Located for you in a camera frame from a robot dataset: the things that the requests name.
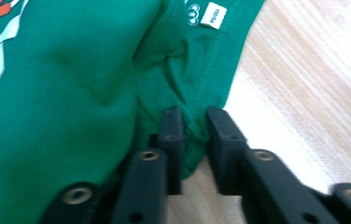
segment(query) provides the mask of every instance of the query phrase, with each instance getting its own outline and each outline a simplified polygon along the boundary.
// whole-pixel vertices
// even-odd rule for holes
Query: neck label
[[[201,24],[218,30],[225,18],[226,11],[227,9],[225,7],[212,2],[208,3]]]

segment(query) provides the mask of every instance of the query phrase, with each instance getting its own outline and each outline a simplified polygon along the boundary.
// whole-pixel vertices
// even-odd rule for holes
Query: green fabric
[[[4,42],[0,79],[0,223],[37,223],[56,193],[101,184],[177,105],[184,176],[205,153],[204,111],[222,107],[262,0],[218,0],[219,30],[190,26],[208,1],[30,1]],[[1,29],[21,3],[0,18]]]

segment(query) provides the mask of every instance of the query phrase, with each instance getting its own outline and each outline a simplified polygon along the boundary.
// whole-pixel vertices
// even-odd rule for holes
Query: wooden table
[[[225,109],[303,184],[328,193],[351,182],[351,0],[267,0]],[[213,183],[204,160],[169,198],[168,223],[245,223],[240,198]]]

